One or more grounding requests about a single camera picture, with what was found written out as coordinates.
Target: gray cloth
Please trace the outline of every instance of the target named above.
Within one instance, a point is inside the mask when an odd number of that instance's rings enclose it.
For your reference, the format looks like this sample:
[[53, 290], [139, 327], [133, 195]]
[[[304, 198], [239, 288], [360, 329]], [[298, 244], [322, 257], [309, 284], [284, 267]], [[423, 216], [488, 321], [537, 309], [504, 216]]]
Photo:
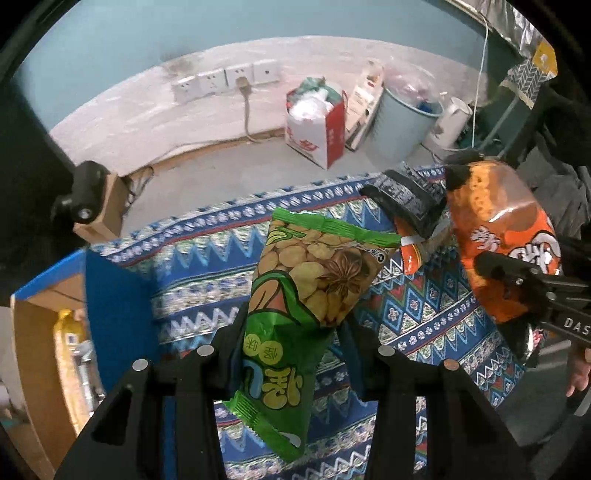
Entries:
[[536, 135], [535, 143], [517, 174], [534, 192], [556, 233], [581, 238], [581, 227], [591, 220], [589, 171], [553, 158], [542, 135]]

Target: power cord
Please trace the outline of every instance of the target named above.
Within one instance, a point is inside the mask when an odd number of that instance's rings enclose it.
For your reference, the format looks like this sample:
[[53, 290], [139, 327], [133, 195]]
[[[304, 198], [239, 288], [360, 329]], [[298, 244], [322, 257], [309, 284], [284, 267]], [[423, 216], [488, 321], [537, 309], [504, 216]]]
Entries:
[[128, 195], [127, 195], [127, 205], [123, 210], [121, 216], [125, 217], [129, 212], [129, 209], [134, 204], [134, 202], [139, 198], [140, 195], [144, 192], [146, 185], [154, 178], [155, 171], [152, 165], [148, 165], [149, 172], [148, 175], [143, 174], [140, 179], [137, 181], [137, 187], [132, 188], [130, 186], [127, 187]]
[[480, 91], [480, 77], [482, 77], [482, 70], [484, 70], [484, 58], [486, 56], [486, 45], [488, 43], [488, 20], [480, 13], [480, 16], [484, 20], [486, 27], [486, 35], [484, 37], [484, 46], [482, 47], [482, 58], [480, 60], [480, 71], [478, 72], [478, 81], [476, 82], [476, 98], [474, 99], [474, 114], [472, 115], [472, 148], [474, 148], [474, 141], [476, 135], [476, 107], [478, 106], [478, 92]]
[[240, 90], [240, 93], [244, 97], [244, 133], [246, 134], [246, 138], [249, 139], [251, 142], [260, 143], [256, 138], [253, 138], [250, 133], [248, 133], [248, 121], [251, 116], [251, 104], [248, 100], [252, 93], [251, 84], [248, 82], [246, 77], [239, 77], [236, 80], [236, 86]]

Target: wall outlet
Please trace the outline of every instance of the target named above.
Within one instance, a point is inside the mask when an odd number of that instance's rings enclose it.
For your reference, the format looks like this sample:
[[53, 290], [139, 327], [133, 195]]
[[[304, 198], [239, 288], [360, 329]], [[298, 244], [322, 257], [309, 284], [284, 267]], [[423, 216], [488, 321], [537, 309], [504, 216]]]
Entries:
[[203, 95], [218, 94], [227, 91], [228, 83], [223, 69], [203, 72], [197, 75]]
[[252, 74], [252, 63], [241, 63], [240, 65], [233, 65], [226, 68], [226, 77], [228, 78], [228, 86], [231, 89], [236, 88], [236, 80], [240, 77], [246, 77], [250, 84], [254, 83]]
[[281, 64], [279, 60], [258, 60], [252, 64], [254, 83], [279, 82]]
[[174, 101], [177, 103], [187, 103], [203, 96], [199, 80], [194, 75], [177, 80], [172, 84], [172, 88]]

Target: metal pin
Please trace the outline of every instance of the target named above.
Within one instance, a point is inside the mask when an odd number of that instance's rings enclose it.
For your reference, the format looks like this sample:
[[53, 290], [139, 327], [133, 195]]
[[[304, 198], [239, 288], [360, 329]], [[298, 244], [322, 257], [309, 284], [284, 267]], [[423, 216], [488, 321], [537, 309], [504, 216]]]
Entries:
[[131, 365], [131, 368], [133, 368], [136, 372], [141, 372], [142, 370], [145, 370], [147, 366], [148, 361], [145, 358], [138, 358], [133, 363], [133, 365]]
[[446, 358], [443, 361], [443, 366], [452, 372], [455, 372], [458, 368], [460, 368], [460, 364], [451, 358]]
[[396, 350], [389, 345], [380, 345], [378, 347], [378, 353], [382, 356], [393, 356], [393, 354], [396, 353]]
[[197, 354], [200, 356], [209, 356], [214, 351], [215, 349], [211, 345], [202, 345], [197, 349]]

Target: person's hand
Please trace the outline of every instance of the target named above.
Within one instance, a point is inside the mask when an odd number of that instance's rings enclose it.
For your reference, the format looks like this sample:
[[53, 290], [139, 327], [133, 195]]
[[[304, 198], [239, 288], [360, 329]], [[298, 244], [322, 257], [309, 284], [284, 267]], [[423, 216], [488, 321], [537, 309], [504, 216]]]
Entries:
[[589, 385], [591, 374], [591, 349], [577, 343], [572, 344], [569, 352], [569, 384], [566, 396], [570, 397], [575, 390], [583, 391]]

